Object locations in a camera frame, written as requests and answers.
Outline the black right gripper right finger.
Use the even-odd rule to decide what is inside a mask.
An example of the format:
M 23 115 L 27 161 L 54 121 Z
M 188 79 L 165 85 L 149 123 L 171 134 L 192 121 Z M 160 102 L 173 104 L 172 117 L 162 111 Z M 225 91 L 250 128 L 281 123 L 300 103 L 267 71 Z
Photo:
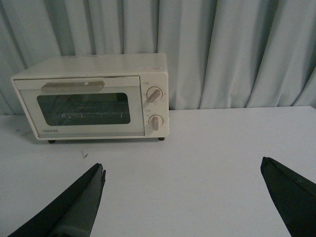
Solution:
M 263 157 L 261 174 L 292 237 L 316 235 L 316 184 L 280 162 Z

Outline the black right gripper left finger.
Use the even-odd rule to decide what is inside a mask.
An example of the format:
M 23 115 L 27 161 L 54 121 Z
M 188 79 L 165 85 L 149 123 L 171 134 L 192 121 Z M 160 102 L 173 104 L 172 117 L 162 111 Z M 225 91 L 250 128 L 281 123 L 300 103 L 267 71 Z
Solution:
M 96 163 L 11 237 L 89 237 L 99 209 L 106 170 Z

